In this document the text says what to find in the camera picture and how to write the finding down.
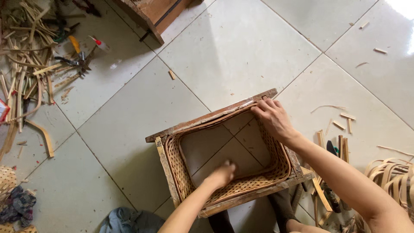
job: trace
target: foot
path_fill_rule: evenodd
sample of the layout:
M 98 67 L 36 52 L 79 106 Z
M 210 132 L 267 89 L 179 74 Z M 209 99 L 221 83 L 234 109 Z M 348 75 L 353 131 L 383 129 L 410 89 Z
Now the foot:
M 274 213 L 276 214 L 276 220 L 279 225 L 280 233 L 287 233 L 286 223 L 289 219 L 294 219 L 299 222 L 292 210 L 292 205 L 290 205 L 289 189 L 281 190 L 270 194 L 267 197 L 269 198 Z

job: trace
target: white floor tile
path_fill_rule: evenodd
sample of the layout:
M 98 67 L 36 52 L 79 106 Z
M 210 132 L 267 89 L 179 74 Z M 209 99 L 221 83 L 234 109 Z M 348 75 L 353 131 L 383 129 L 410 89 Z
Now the white floor tile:
M 89 36 L 107 43 L 111 53 L 96 50 L 89 67 L 92 69 L 84 78 L 78 78 L 74 82 L 58 87 L 54 90 L 55 101 L 68 117 L 70 122 L 79 128 L 90 116 L 92 116 L 108 99 L 110 99 L 121 87 L 124 86 L 135 74 L 137 74 L 151 59 L 155 53 L 145 44 L 139 43 L 139 37 L 129 26 L 103 1 L 92 1 L 102 18 L 86 15 L 73 34 L 79 41 L 81 49 L 86 54 L 92 50 L 94 42 Z M 71 14 L 84 13 L 75 8 Z M 68 25 L 79 22 L 79 19 L 68 19 Z M 73 46 L 69 41 L 57 47 L 57 52 L 64 55 L 72 52 Z M 69 76 L 75 70 L 64 74 Z M 63 81 L 55 78 L 53 85 Z M 60 97 L 64 90 L 74 86 L 66 101 Z
M 414 128 L 414 4 L 380 0 L 327 55 Z M 363 29 L 359 26 L 369 22 Z M 375 52 L 374 48 L 387 51 Z
M 263 167 L 270 163 L 270 153 L 262 139 L 262 134 L 256 119 L 247 123 L 236 138 L 260 162 Z
M 245 112 L 231 118 L 223 125 L 228 128 L 233 135 L 236 135 L 251 119 L 253 119 L 253 117 L 254 115 L 252 112 Z
M 232 137 L 232 134 L 222 125 L 184 136 L 181 148 L 190 174 L 193 175 Z
M 174 210 L 175 208 L 173 201 L 168 199 L 154 213 L 164 219 L 167 219 Z M 211 229 L 207 218 L 197 218 L 191 226 L 190 233 L 213 233 L 213 230 Z
M 37 103 L 31 102 L 29 104 L 29 111 L 35 107 Z M 53 150 L 56 150 L 70 135 L 75 132 L 75 129 L 66 119 L 66 117 L 59 110 L 57 105 L 41 105 L 40 108 L 33 114 L 27 117 L 28 120 L 44 127 L 48 132 Z M 4 142 L 9 125 L 0 126 L 0 141 Z M 27 145 L 23 146 L 22 153 L 19 155 L 22 146 L 17 145 L 18 142 L 27 141 Z M 22 132 L 16 133 L 13 146 L 9 153 L 5 154 L 2 159 L 2 164 L 13 167 L 16 166 L 17 181 L 25 179 L 31 172 L 33 172 L 40 163 L 48 157 L 46 147 L 46 140 L 43 133 L 34 128 L 32 125 L 26 123 L 22 128 Z
M 263 169 L 263 167 L 243 147 L 243 145 L 241 145 L 237 139 L 232 138 L 193 175 L 194 185 L 198 187 L 203 180 L 214 171 L 215 168 L 223 164 L 227 159 L 230 159 L 236 163 L 236 177 L 245 176 Z
M 137 209 L 155 211 L 170 196 L 154 143 L 145 137 L 208 113 L 154 58 L 79 133 Z
M 131 207 L 77 133 L 28 179 L 22 186 L 36 190 L 39 232 L 98 232 L 112 209 Z
M 276 216 L 267 197 L 233 207 L 228 212 L 234 232 L 273 233 L 277 229 Z
M 377 0 L 263 0 L 270 8 L 326 51 Z
M 159 56 L 214 111 L 282 90 L 319 54 L 261 1 L 217 0 Z
M 377 145 L 414 152 L 411 143 L 414 131 L 325 55 L 321 55 L 277 99 L 291 116 L 293 126 L 315 143 L 316 132 L 321 129 L 325 132 L 330 118 L 346 125 L 345 119 L 339 114 L 346 112 L 355 116 L 352 134 L 331 125 L 328 135 L 324 136 L 325 141 L 331 140 L 335 146 L 338 135 L 347 137 L 349 163 L 362 172 L 372 160 L 411 159 L 407 155 L 377 148 Z M 321 107 L 311 113 L 316 107 L 327 104 L 348 108 L 339 110 Z M 301 206 L 313 217 L 312 200 L 307 193 L 302 198 Z

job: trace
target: cloth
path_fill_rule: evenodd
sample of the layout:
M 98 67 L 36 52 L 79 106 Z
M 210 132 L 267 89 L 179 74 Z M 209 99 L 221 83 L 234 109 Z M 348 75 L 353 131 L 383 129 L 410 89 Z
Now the cloth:
M 120 207 L 109 213 L 99 233 L 156 233 L 164 222 L 151 212 Z
M 35 196 L 24 191 L 19 185 L 11 191 L 5 204 L 7 206 L 0 212 L 0 224 L 20 220 L 21 227 L 25 228 L 30 225 L 33 220 L 33 206 L 36 204 Z

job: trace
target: blue cloth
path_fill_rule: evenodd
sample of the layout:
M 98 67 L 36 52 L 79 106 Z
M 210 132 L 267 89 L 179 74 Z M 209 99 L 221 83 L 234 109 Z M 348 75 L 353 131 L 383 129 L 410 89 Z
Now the blue cloth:
M 151 212 L 120 207 L 109 213 L 99 233 L 157 233 L 164 222 Z

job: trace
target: person's right hand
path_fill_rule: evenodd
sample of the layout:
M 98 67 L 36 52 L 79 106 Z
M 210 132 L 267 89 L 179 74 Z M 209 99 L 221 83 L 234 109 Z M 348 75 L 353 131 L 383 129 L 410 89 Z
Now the person's right hand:
M 269 133 L 283 144 L 289 144 L 300 133 L 290 123 L 289 117 L 278 100 L 265 99 L 257 101 L 257 106 L 251 108 L 263 122 Z

